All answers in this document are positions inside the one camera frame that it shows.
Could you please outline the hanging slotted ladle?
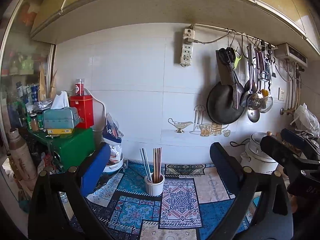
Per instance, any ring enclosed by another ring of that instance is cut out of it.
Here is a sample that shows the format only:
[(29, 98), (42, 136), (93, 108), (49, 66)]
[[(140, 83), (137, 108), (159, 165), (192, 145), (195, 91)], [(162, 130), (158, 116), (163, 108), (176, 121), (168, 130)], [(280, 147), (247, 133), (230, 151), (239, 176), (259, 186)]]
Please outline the hanging slotted ladle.
[(252, 59), (252, 45), (248, 45), (248, 60), (249, 60), (249, 97), (247, 99), (247, 108), (256, 110), (261, 107), (263, 101), (263, 95), (258, 92), (253, 92), (254, 85), (254, 70), (253, 70), (253, 59)]

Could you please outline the overhead kitchen cabinet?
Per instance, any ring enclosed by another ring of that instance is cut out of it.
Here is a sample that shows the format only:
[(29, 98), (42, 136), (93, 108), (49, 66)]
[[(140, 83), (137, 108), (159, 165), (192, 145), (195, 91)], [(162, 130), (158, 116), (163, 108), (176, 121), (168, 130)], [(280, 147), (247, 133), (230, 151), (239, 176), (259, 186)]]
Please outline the overhead kitchen cabinet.
[(140, 23), (229, 28), (319, 59), (319, 13), (309, 0), (44, 0), (31, 30), (60, 44), (91, 32)]

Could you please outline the dark purple chopstick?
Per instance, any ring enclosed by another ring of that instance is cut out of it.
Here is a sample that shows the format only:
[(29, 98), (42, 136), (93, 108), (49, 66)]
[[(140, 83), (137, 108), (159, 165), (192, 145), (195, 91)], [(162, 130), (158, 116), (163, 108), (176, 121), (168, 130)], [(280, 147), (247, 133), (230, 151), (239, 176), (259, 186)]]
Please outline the dark purple chopstick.
[(162, 163), (162, 148), (157, 148), (157, 180), (160, 183), (161, 180), (161, 163)]

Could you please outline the green metal box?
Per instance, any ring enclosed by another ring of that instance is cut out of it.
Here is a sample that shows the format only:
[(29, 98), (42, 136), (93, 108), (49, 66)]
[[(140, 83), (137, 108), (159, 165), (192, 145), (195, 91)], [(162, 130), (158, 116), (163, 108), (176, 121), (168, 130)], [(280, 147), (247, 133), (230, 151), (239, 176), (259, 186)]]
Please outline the green metal box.
[(65, 172), (71, 166), (79, 166), (95, 151), (93, 129), (75, 128), (72, 134), (49, 137), (45, 132), (28, 131), (28, 135), (48, 147), (53, 164)]

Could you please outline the brown thermos bottle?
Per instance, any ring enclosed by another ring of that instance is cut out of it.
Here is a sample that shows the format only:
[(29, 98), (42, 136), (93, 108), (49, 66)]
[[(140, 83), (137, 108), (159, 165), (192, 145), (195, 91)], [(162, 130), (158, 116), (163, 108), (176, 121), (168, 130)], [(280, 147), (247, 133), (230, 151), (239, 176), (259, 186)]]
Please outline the brown thermos bottle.
[(19, 134), (17, 128), (10, 129), (9, 150), (22, 178), (25, 181), (31, 181), (35, 179), (37, 172), (31, 158), (28, 145)]

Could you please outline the white ceramic utensil holder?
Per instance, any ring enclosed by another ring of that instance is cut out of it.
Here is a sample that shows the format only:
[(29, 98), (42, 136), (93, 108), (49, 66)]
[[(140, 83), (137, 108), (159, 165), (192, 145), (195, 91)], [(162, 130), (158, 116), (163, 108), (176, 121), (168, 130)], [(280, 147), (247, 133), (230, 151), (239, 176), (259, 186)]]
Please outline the white ceramic utensil holder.
[(148, 180), (147, 176), (144, 177), (145, 189), (150, 196), (160, 196), (163, 192), (165, 177), (161, 174), (161, 179), (159, 183), (153, 183)]

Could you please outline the light wooden chopstick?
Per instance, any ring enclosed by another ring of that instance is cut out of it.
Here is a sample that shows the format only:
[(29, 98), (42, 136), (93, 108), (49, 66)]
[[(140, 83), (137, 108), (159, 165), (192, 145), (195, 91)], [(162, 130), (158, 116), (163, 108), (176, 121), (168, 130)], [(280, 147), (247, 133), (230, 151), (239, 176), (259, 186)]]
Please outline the light wooden chopstick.
[(157, 180), (157, 149), (153, 149), (153, 183), (156, 184), (158, 182)]

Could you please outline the white rice cooker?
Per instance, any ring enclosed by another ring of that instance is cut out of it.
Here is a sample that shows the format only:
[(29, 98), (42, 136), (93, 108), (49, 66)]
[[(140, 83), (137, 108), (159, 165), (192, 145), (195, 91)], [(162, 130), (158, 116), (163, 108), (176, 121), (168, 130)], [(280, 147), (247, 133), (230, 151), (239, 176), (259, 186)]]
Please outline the white rice cooker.
[(240, 154), (241, 166), (249, 166), (254, 172), (271, 174), (277, 169), (278, 163), (261, 150), (260, 142), (267, 136), (265, 132), (253, 133)]

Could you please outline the hanging black scissors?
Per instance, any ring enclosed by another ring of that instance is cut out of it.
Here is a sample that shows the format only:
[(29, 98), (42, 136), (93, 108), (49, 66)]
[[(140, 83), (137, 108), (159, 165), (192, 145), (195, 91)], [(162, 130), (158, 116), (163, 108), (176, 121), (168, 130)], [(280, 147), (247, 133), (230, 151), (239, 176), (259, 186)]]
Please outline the hanging black scissors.
[(235, 63), (235, 51), (231, 47), (227, 48), (220, 48), (218, 50), (218, 56), (220, 58), (220, 61), (227, 67), (230, 67), (232, 69), (235, 69), (234, 63)]

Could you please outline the patterned patchwork table mat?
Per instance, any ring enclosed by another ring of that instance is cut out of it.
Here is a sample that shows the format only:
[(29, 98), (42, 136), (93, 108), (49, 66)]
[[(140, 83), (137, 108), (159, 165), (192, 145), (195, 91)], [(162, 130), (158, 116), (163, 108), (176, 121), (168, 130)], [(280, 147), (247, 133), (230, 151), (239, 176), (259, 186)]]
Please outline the patterned patchwork table mat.
[(144, 165), (129, 161), (87, 196), (92, 211), (114, 239), (207, 239), (233, 204), (214, 164), (161, 168), (163, 192), (146, 191)]

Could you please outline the white and blue plastic bag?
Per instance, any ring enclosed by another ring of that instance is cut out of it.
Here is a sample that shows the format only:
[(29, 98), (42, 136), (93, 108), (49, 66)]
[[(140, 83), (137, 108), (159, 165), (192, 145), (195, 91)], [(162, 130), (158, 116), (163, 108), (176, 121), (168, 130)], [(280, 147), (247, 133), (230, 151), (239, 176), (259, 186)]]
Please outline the white and blue plastic bag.
[(123, 133), (119, 130), (117, 124), (112, 119), (112, 116), (106, 114), (106, 125), (102, 132), (103, 142), (109, 144), (111, 154), (110, 161), (113, 163), (118, 163), (121, 160), (122, 154), (122, 137)]

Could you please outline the white round plastic tub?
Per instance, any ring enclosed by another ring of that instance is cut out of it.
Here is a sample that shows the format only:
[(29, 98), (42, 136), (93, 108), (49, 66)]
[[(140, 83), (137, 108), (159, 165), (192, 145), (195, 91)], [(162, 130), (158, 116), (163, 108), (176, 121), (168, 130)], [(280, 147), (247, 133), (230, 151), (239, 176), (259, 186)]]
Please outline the white round plastic tub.
[(122, 168), (123, 163), (124, 163), (124, 155), (121, 154), (120, 161), (117, 163), (110, 163), (110, 164), (106, 165), (103, 172), (105, 172), (105, 173), (117, 172), (119, 169)]

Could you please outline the black hanging wok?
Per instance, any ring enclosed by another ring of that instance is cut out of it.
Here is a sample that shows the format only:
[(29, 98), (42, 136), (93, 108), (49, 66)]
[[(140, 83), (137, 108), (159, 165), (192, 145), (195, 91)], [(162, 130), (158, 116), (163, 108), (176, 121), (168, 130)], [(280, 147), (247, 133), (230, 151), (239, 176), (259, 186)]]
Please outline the black hanging wok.
[(239, 106), (238, 109), (233, 108), (233, 88), (230, 85), (222, 85), (218, 82), (210, 91), (206, 109), (212, 122), (227, 125), (232, 124), (242, 116), (245, 108)]

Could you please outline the white wall power strip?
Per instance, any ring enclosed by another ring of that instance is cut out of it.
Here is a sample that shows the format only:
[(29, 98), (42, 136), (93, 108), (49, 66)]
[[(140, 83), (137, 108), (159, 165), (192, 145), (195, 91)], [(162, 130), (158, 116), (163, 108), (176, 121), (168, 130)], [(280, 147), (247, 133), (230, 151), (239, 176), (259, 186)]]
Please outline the white wall power strip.
[(182, 67), (188, 67), (192, 62), (193, 43), (191, 40), (195, 38), (195, 30), (191, 28), (185, 28), (182, 38), (182, 50), (180, 57), (180, 65)]

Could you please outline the teal tissue box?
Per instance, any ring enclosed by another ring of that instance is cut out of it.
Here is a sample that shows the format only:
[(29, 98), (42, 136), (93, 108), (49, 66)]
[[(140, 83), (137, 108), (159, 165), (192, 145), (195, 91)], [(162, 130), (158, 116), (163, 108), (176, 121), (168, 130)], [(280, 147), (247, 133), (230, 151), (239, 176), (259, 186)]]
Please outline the teal tissue box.
[(48, 109), (43, 112), (43, 124), (45, 129), (74, 129), (79, 122), (80, 116), (75, 107)]

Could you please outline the white wall water heater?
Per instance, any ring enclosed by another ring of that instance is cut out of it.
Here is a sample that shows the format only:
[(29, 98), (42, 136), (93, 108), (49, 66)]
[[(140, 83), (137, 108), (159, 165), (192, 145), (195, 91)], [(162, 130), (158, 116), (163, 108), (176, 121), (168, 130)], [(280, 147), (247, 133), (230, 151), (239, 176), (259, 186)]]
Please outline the white wall water heater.
[(302, 67), (308, 66), (308, 58), (288, 43), (277, 45), (274, 54), (280, 60), (289, 60), (298, 63)]

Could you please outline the red tin box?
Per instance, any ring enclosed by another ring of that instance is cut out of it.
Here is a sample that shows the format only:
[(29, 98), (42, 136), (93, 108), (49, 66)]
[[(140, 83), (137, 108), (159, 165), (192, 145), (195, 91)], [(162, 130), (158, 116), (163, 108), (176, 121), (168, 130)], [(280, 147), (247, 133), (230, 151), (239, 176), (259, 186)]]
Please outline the red tin box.
[(75, 107), (80, 116), (80, 122), (77, 128), (90, 128), (94, 125), (93, 117), (93, 98), (91, 95), (71, 96), (70, 106)]

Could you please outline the red cylindrical can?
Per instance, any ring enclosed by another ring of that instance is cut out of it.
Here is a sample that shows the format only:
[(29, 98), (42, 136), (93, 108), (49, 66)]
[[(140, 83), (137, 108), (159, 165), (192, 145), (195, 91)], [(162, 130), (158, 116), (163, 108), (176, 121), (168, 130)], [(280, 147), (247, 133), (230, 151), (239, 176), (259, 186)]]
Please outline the red cylindrical can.
[(75, 82), (75, 95), (76, 96), (83, 96), (84, 95), (84, 79), (76, 79)]

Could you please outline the grey metal chopstick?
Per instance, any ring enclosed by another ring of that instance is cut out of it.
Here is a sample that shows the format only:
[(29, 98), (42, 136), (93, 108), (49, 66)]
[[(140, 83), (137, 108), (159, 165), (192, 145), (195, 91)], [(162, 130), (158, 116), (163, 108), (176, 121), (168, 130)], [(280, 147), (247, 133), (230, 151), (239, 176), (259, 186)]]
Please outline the grey metal chopstick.
[(142, 158), (143, 158), (148, 181), (152, 183), (153, 181), (152, 181), (151, 171), (150, 171), (150, 167), (149, 167), (148, 157), (146, 155), (146, 151), (144, 148), (142, 148)]

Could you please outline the yellow flat tin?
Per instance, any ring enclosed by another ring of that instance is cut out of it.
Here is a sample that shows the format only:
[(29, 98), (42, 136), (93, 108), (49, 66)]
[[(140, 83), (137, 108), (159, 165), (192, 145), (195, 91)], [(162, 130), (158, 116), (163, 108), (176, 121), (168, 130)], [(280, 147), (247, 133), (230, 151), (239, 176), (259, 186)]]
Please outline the yellow flat tin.
[(72, 128), (48, 128), (48, 134), (72, 134)]

